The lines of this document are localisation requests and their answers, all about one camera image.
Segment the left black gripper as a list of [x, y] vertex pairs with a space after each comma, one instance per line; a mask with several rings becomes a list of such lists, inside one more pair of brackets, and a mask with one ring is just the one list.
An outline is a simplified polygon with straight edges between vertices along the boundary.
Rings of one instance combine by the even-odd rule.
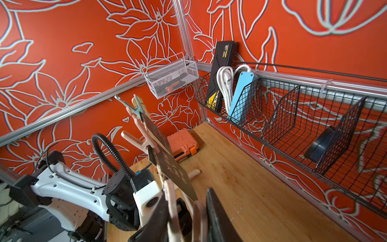
[[191, 242], [192, 232], [192, 217], [186, 206], [185, 201], [182, 198], [176, 200], [179, 226], [183, 236], [184, 242]]

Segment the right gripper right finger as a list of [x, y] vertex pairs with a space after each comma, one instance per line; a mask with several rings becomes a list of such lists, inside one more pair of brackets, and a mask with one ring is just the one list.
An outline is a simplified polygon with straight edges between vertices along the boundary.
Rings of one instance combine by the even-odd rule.
[[207, 189], [208, 242], [242, 242], [213, 188]]

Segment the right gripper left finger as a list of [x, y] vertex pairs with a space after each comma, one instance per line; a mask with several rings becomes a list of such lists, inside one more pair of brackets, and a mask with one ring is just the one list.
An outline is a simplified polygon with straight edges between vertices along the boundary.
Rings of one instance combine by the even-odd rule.
[[140, 232], [132, 235], [128, 242], [166, 242], [168, 239], [168, 219], [168, 203], [163, 194], [148, 223]]

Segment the green clothespin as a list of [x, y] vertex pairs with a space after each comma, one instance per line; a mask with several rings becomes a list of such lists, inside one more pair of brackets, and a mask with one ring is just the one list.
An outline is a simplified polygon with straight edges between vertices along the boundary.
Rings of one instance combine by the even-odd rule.
[[122, 103], [128, 110], [128, 113], [132, 116], [135, 115], [138, 120], [141, 119], [141, 114], [140, 110], [137, 110], [134, 108], [133, 104], [129, 104], [128, 102], [124, 101], [122, 98], [120, 98], [118, 95], [115, 95], [114, 98], [118, 100], [120, 103]]

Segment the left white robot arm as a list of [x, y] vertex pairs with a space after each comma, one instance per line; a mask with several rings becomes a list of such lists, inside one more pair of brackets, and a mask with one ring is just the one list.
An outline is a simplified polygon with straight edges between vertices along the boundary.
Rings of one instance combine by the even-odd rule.
[[52, 151], [35, 173], [10, 184], [9, 195], [24, 206], [49, 211], [74, 240], [98, 241], [103, 222], [135, 232], [131, 241], [137, 241], [148, 224], [161, 227], [166, 240], [166, 221], [154, 220], [158, 209], [169, 217], [154, 176], [146, 169], [134, 173], [121, 157], [117, 161], [121, 168], [102, 183], [71, 170], [63, 154]]

